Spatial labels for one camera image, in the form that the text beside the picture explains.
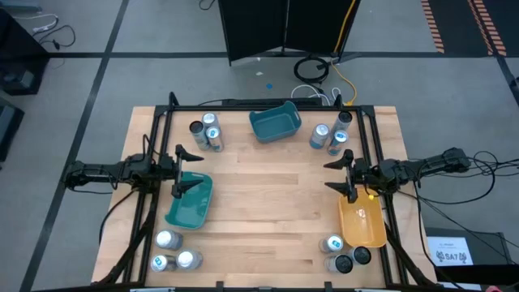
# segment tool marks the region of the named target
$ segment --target teal plastic bin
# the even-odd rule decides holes
[[[171,209],[165,220],[171,225],[187,229],[198,229],[205,222],[212,197],[212,179],[206,174],[191,171],[182,172],[182,181],[203,179],[204,181],[192,187],[181,199],[173,199]]]
[[[261,143],[269,143],[294,135],[302,121],[298,109],[292,101],[263,112],[249,114],[252,130]]]

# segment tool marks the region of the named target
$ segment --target white cable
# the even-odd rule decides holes
[[[31,17],[19,17],[19,16],[13,16],[14,19],[21,19],[21,20],[30,20],[30,19],[39,19],[39,18],[42,18],[42,17],[49,17],[49,16],[53,16],[54,17],[54,21],[50,24],[46,24],[42,27],[39,27],[39,28],[32,28],[32,31],[33,32],[46,32],[48,31],[50,28],[52,28],[57,22],[58,22],[58,16],[55,15],[55,14],[46,14],[46,15],[36,15],[36,16],[31,16]]]
[[[312,95],[310,95],[308,98],[311,98],[311,97],[321,97],[321,98],[324,97],[324,99],[326,100],[326,103],[327,103],[328,105],[332,105],[332,104],[330,104],[330,100],[328,99],[328,97],[325,96],[324,94],[321,94],[321,93],[319,93],[319,95],[312,94]]]
[[[19,17],[19,16],[13,16],[14,19],[39,19],[39,18],[42,18],[42,17],[47,17],[47,16],[53,16],[54,18],[57,18],[58,16],[55,15],[55,14],[46,14],[46,15],[36,15],[36,16],[31,16],[31,17]]]
[[[337,99],[337,95],[335,95],[335,91],[339,91],[339,94],[341,94],[341,90],[339,88],[332,88],[332,97],[333,97],[333,100],[335,101]]]
[[[303,88],[303,87],[311,88],[311,90],[313,90],[313,91],[315,92],[314,95],[311,95],[311,96],[309,96],[308,98],[310,98],[310,97],[321,97],[321,98],[324,97],[324,99],[326,100],[326,102],[328,103],[328,105],[331,105],[331,104],[330,104],[330,100],[328,99],[327,96],[325,96],[324,94],[318,93],[317,90],[316,90],[313,86],[308,85],[308,84],[301,84],[301,85],[299,85],[299,86],[296,86],[296,87],[292,90],[292,93],[290,94],[290,98],[294,98],[294,92],[295,92],[296,90],[300,89],[300,88]]]

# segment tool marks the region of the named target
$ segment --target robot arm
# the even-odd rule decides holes
[[[66,168],[63,183],[71,190],[87,183],[110,183],[114,189],[118,183],[127,183],[132,188],[152,192],[157,182],[173,179],[171,194],[181,199],[183,193],[203,182],[201,179],[182,181],[182,161],[202,161],[203,158],[188,153],[180,144],[176,146],[175,154],[176,161],[169,155],[163,155],[158,163],[152,159],[151,153],[135,154],[112,165],[75,161]]]
[[[348,174],[345,182],[326,182],[328,187],[348,197],[349,203],[357,199],[355,184],[362,184],[379,195],[392,194],[400,189],[400,186],[410,181],[417,182],[421,177],[439,172],[464,173],[470,168],[470,161],[463,150],[450,148],[440,155],[417,161],[398,161],[386,159],[378,165],[369,167],[363,158],[355,159],[354,154],[346,149],[339,161],[331,162],[324,167],[341,170],[346,167]]]

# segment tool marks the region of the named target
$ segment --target aluminum can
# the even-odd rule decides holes
[[[333,134],[332,142],[328,146],[328,154],[336,156],[342,150],[344,143],[348,140],[348,134],[345,131],[339,130]]]
[[[196,269],[202,265],[202,254],[197,251],[184,250],[180,251],[177,256],[177,266],[181,269]]]
[[[337,234],[332,234],[319,241],[319,249],[324,253],[338,252],[343,246],[342,238]]]
[[[177,261],[172,255],[155,255],[151,266],[153,272],[174,271],[177,269]]]
[[[371,262],[371,252],[365,247],[354,247],[348,251],[347,256],[355,264],[369,264]]]
[[[210,127],[217,127],[220,129],[220,123],[218,122],[218,117],[214,113],[206,113],[202,116],[202,123],[204,124],[204,129],[208,129]]]
[[[208,150],[211,148],[208,137],[205,135],[204,125],[201,121],[194,121],[189,125],[189,131],[195,138],[196,145],[200,150]]]
[[[353,119],[350,112],[347,111],[341,111],[337,115],[337,119],[335,120],[335,123],[333,124],[332,131],[330,132],[330,135],[333,135],[336,131],[346,131],[348,127],[351,124],[351,120]]]
[[[324,124],[315,126],[314,131],[311,133],[310,146],[315,149],[321,149],[326,144],[330,129]]]
[[[155,235],[155,244],[160,248],[176,251],[182,246],[182,235],[172,230],[162,230]]]
[[[221,131],[217,127],[210,127],[205,131],[212,150],[216,152],[224,151],[224,141],[221,139]]]
[[[349,273],[354,268],[354,262],[347,255],[332,255],[324,259],[324,266],[329,272]]]

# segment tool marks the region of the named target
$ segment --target yellow cable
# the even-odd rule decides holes
[[[342,21],[342,27],[341,32],[339,32],[339,39],[337,40],[337,44],[335,45],[335,49],[333,49],[333,53],[336,53],[339,49],[339,44],[341,43],[342,33],[344,32],[344,26],[346,26],[346,20],[348,20],[348,17],[350,16],[351,10],[354,8],[355,0],[351,2],[350,8],[348,9],[348,12],[346,12],[346,16],[344,17],[344,20]]]
[[[354,101],[355,99],[357,98],[357,89],[355,87],[355,85],[353,83],[351,83],[351,81],[347,80],[340,72],[339,70],[333,65],[333,61],[330,61],[330,64],[332,64],[332,67],[333,69],[335,69],[335,71],[337,71],[337,74],[344,80],[346,81],[347,84],[349,84],[351,86],[351,88],[354,90],[354,98],[352,98],[350,101],[347,101],[345,102],[345,105],[353,105],[354,104]]]

